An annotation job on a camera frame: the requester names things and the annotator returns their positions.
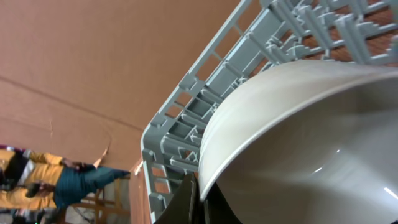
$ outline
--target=plastic dish rack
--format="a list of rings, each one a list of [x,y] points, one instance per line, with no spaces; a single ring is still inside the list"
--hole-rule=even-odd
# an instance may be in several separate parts
[[[232,27],[237,28],[237,20],[250,3],[243,0],[238,4],[144,131],[141,150],[152,223],[166,209],[183,176],[198,171],[202,134],[214,111],[253,71],[259,68],[264,71],[315,54],[321,54],[322,60],[332,60],[331,51],[339,47],[347,49],[353,63],[397,62],[396,37],[388,39],[390,47],[379,55],[371,55],[366,39],[398,29],[398,0],[374,4],[368,0],[260,1],[259,15],[247,30],[239,30],[240,39],[221,58],[215,49]],[[335,12],[343,7],[350,13]],[[391,23],[380,26],[365,22],[366,15],[387,7],[394,18]],[[332,39],[331,28],[337,30],[338,40]],[[282,41],[286,34],[290,36]],[[318,42],[318,47],[303,45],[303,39],[310,36]],[[207,80],[200,80],[196,74],[211,55],[216,56],[220,64]],[[186,105],[178,101],[182,95],[190,98]],[[167,115],[171,107],[180,110],[176,117]],[[155,174],[154,169],[161,170],[162,174]],[[157,190],[158,184],[167,186],[167,191]]]

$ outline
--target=wooden stool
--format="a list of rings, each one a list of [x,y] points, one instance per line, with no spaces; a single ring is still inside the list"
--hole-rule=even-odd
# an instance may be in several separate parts
[[[110,200],[105,200],[105,196],[103,194],[103,198],[100,199],[101,193],[104,192],[104,189],[99,189],[94,197],[85,197],[83,200],[87,200],[88,202],[81,202],[81,203],[76,203],[73,204],[72,207],[74,208],[87,208],[87,209],[93,209],[94,210],[94,219],[95,219],[95,224],[105,224],[106,223],[106,218],[110,213],[115,213],[117,215],[124,215],[124,216],[130,216],[130,211],[125,210],[122,208],[122,204],[120,201],[120,179],[116,179],[114,181],[114,202]],[[60,222],[59,224],[67,224],[65,221],[65,215],[63,215],[63,222]]]

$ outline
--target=cardboard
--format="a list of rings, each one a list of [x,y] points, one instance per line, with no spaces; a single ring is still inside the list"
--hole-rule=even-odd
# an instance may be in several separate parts
[[[0,143],[90,163],[110,144],[101,164],[131,169],[238,2],[0,1]]]

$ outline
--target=person's arm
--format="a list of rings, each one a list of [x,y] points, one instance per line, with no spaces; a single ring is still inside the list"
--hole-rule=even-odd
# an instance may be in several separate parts
[[[25,196],[26,192],[27,189],[19,187],[16,187],[12,191],[1,191],[0,205],[2,208],[24,208],[29,210],[40,210],[55,205],[50,195],[27,198]]]
[[[31,159],[33,162],[48,163],[54,165],[61,164],[63,159],[60,156],[51,155],[49,153],[39,153],[33,151],[25,151],[24,155]]]

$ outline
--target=white bowl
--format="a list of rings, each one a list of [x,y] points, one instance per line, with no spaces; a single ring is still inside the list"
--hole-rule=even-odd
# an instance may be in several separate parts
[[[398,218],[398,70],[303,60],[224,100],[200,152],[200,198],[217,180],[243,223]]]

